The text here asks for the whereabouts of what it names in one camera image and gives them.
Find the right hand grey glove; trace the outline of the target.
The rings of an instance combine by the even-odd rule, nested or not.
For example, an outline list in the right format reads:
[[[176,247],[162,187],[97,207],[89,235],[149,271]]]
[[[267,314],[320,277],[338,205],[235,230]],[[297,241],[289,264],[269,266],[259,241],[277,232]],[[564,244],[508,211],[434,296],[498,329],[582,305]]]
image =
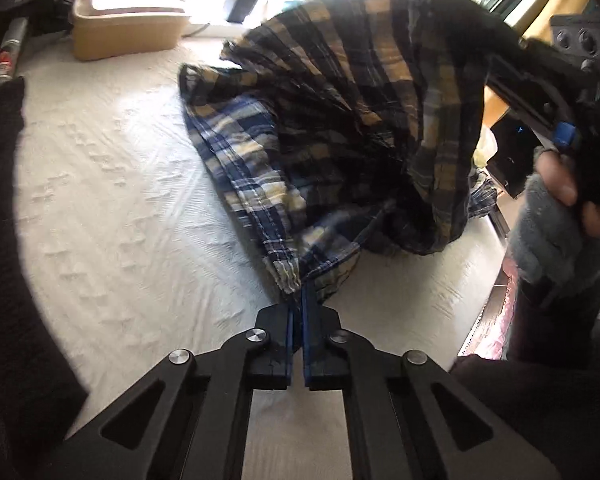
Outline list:
[[[576,180],[564,156],[539,148],[524,204],[509,237],[518,276],[583,290],[600,278],[600,206],[577,205]]]

